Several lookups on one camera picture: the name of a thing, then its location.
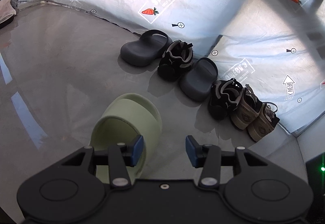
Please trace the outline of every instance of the wrinkled plastic sheet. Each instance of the wrinkled plastic sheet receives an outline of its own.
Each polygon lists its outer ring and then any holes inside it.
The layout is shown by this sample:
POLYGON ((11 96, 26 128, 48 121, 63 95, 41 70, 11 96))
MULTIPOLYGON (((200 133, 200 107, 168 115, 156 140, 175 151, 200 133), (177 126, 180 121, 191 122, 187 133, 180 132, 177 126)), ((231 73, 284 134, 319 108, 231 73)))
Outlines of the wrinkled plastic sheet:
POLYGON ((155 28, 192 42, 196 57, 215 61, 219 79, 236 78, 274 102, 290 132, 325 110, 323 0, 49 1, 131 32, 155 28))

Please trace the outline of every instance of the reflective floor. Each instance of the reflective floor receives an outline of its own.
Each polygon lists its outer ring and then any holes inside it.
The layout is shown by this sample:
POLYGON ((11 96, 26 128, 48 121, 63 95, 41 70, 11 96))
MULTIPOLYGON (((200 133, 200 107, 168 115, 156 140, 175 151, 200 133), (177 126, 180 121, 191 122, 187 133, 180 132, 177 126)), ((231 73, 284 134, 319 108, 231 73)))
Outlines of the reflective floor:
MULTIPOLYGON (((296 139, 280 126, 254 144, 229 119, 214 121, 207 102, 191 101, 156 67, 134 68, 119 57, 131 32, 91 14, 52 4, 22 10, 0 30, 0 206, 16 222, 16 202, 28 177, 87 145, 96 121, 118 96, 134 92, 158 108, 163 132, 143 178, 193 178, 185 136, 222 150, 250 147, 307 180, 296 139)), ((221 181, 232 177, 222 168, 221 181)))

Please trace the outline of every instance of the black device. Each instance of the black device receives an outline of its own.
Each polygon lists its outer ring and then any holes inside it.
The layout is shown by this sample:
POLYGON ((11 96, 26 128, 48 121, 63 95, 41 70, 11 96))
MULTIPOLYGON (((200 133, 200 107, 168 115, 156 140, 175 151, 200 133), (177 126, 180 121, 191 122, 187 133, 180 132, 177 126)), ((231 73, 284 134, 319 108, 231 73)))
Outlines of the black device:
POLYGON ((203 167, 198 185, 144 179, 132 185, 126 166, 142 154, 141 135, 105 151, 85 146, 19 187, 23 223, 306 223, 313 193, 302 179, 244 147, 221 151, 193 136, 185 143, 192 165, 203 167), (95 177, 97 165, 108 165, 110 184, 95 177), (220 184, 221 166, 233 167, 226 184, 220 184))
POLYGON ((306 162, 308 183, 313 191, 314 200, 306 219, 311 223, 325 223, 325 153, 306 162))

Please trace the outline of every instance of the gray fabric object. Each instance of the gray fabric object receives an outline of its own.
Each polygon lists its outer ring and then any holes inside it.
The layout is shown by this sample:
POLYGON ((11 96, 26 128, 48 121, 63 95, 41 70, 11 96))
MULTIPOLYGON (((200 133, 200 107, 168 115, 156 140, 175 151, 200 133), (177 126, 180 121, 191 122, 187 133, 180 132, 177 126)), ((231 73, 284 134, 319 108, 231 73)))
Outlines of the gray fabric object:
POLYGON ((209 96, 217 77, 218 69, 214 62, 203 57, 197 60, 193 68, 181 78, 179 86, 189 98, 203 102, 209 96))
POLYGON ((159 30, 148 30, 138 40, 122 46, 121 58, 134 66, 147 66, 155 59, 161 58, 172 42, 165 33, 159 30))
POLYGON ((18 13, 19 13, 18 1, 19 0, 11 0, 10 1, 11 6, 16 10, 16 15, 18 15, 18 13))

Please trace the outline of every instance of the arrow symbol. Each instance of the arrow symbol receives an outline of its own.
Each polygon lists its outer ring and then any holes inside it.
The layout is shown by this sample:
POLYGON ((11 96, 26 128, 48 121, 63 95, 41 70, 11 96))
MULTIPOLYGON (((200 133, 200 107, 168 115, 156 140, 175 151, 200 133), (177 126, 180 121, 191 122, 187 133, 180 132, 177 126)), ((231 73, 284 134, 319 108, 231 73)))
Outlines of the arrow symbol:
POLYGON ((295 89, 294 89, 295 81, 292 80, 292 78, 289 75, 287 75, 282 84, 285 85, 285 89, 287 92, 287 96, 285 97, 285 100, 292 99, 295 94, 295 89))

